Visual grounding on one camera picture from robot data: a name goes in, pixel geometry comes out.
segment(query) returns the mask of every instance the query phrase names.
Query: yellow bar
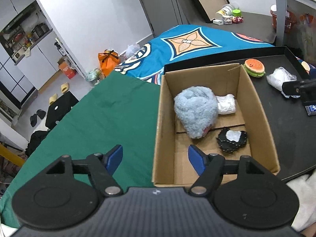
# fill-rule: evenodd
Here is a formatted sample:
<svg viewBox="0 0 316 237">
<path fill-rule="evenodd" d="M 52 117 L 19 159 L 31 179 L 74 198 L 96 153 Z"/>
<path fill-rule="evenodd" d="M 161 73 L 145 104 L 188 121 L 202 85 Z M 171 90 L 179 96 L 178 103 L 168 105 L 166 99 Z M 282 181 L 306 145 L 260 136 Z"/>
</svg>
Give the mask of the yellow bar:
<svg viewBox="0 0 316 237">
<path fill-rule="evenodd" d="M 13 164 L 17 166 L 23 166 L 23 164 L 25 163 L 24 159 L 20 158 L 18 155 L 15 155 L 14 153 L 9 151 L 6 147 L 4 147 L 1 144 L 0 144 L 0 156 L 6 158 L 7 160 L 9 160 L 10 162 L 12 162 Z"/>
</svg>

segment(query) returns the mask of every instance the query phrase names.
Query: tile floor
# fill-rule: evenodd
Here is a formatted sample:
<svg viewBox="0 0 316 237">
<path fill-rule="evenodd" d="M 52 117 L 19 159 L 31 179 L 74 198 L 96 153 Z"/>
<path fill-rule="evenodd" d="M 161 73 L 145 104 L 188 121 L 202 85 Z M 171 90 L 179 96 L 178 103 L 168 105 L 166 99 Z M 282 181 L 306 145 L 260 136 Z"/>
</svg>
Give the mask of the tile floor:
<svg viewBox="0 0 316 237">
<path fill-rule="evenodd" d="M 92 86 L 79 74 L 76 74 L 76 76 L 70 80 L 64 74 L 61 74 L 43 93 L 38 94 L 31 105 L 23 111 L 18 123 L 15 126 L 12 126 L 12 128 L 29 141 L 34 129 L 41 122 L 41 119 L 37 117 L 37 124 L 35 127 L 32 127 L 30 124 L 30 116 L 35 114 L 38 109 L 47 112 L 49 98 L 55 93 L 60 97 L 62 95 L 60 86 L 66 82 L 69 83 L 69 91 L 72 92 L 78 100 L 81 100 L 81 98 L 92 89 Z"/>
</svg>

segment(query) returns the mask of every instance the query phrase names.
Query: open cardboard box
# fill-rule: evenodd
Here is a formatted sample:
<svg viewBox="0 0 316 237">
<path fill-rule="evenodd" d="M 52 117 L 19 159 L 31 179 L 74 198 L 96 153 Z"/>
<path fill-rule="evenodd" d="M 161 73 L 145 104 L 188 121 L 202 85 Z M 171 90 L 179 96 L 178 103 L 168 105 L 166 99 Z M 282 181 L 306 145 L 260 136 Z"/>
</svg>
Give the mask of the open cardboard box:
<svg viewBox="0 0 316 237">
<path fill-rule="evenodd" d="M 192 86 L 208 87 L 217 96 L 231 93 L 236 98 L 236 113 L 219 115 L 214 128 L 205 137 L 194 140 L 187 135 L 173 108 L 173 98 Z M 246 131 L 246 146 L 232 154 L 223 152 L 216 137 L 224 127 Z M 250 155 L 272 173 L 280 171 L 273 136 L 262 104 L 249 75 L 238 63 L 183 69 L 162 76 L 152 175 L 155 186 L 189 188 L 197 180 L 198 174 L 188 159 L 188 147 L 191 144 L 206 154 L 218 153 L 230 160 Z M 222 183 L 234 179 L 236 175 L 224 175 Z"/>
</svg>

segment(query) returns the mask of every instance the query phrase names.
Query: green container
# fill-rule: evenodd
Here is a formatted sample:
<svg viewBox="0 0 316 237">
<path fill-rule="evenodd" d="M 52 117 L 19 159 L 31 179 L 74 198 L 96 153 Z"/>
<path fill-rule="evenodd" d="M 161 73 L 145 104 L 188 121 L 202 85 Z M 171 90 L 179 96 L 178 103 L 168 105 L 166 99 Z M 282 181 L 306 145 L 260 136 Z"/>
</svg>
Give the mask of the green container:
<svg viewBox="0 0 316 237">
<path fill-rule="evenodd" d="M 233 10 L 233 16 L 235 17 L 241 17 L 241 11 L 238 9 L 234 9 Z"/>
</svg>

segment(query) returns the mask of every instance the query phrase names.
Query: hamburger toy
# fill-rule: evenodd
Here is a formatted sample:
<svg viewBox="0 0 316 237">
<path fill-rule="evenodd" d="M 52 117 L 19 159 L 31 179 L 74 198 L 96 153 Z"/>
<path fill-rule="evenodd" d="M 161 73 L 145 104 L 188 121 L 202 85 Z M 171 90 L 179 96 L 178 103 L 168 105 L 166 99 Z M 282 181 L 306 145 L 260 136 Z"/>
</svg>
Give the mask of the hamburger toy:
<svg viewBox="0 0 316 237">
<path fill-rule="evenodd" d="M 262 77 L 265 74 L 264 65 L 256 59 L 246 60 L 243 66 L 250 76 Z"/>
</svg>

